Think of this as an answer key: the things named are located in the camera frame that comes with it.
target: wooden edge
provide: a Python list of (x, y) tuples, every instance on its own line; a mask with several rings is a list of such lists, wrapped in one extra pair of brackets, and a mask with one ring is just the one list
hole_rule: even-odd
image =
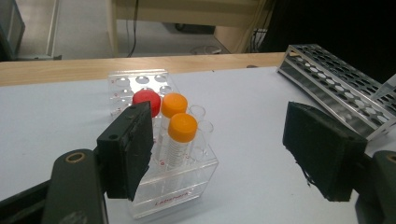
[(169, 74), (278, 66), (284, 53), (191, 55), (0, 63), (0, 86), (106, 79), (110, 71), (166, 69)]

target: red cap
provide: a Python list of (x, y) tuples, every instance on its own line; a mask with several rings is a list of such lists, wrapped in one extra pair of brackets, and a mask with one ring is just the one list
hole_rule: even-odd
[(151, 104), (151, 117), (160, 113), (161, 108), (161, 97), (155, 91), (152, 90), (141, 90), (134, 94), (132, 97), (132, 104), (136, 105), (142, 102), (150, 101)]

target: table surface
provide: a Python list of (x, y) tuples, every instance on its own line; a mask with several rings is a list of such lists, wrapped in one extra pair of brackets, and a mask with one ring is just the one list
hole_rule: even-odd
[[(282, 145), (287, 103), (317, 105), (276, 72), (282, 57), (0, 63), (0, 201), (49, 179), (65, 152), (96, 146), (110, 122), (109, 71), (164, 68), (189, 103), (205, 107), (219, 167), (202, 198), (142, 219), (125, 200), (106, 200), (110, 223), (357, 223), (356, 192), (349, 203), (327, 202)], [(366, 152), (393, 150), (395, 139), (392, 132)]]

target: test tube rack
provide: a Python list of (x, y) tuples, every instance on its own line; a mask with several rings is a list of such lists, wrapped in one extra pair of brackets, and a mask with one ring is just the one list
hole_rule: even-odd
[(318, 45), (290, 45), (277, 72), (367, 140), (396, 124), (395, 92), (372, 100), (381, 84)]
[[(134, 94), (142, 89), (156, 91), (161, 98), (170, 92), (178, 92), (177, 86), (166, 70), (113, 71), (108, 75), (110, 114), (116, 118), (131, 105)], [(162, 114), (154, 119), (153, 135), (160, 132)], [(155, 154), (157, 143), (151, 150)], [(184, 164), (166, 171), (151, 158), (149, 169), (140, 181), (134, 201), (128, 203), (134, 218), (145, 217), (163, 209), (199, 198), (205, 191), (219, 161), (211, 146), (205, 149), (191, 148)]]

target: orange cap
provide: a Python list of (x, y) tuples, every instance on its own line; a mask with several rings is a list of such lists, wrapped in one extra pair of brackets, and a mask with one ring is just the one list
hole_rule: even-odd
[(198, 123), (193, 116), (180, 113), (171, 118), (168, 133), (175, 141), (188, 143), (194, 139), (197, 128)]
[(175, 114), (185, 113), (187, 110), (187, 99), (183, 95), (175, 92), (166, 94), (163, 97), (161, 112), (167, 118), (172, 118)]

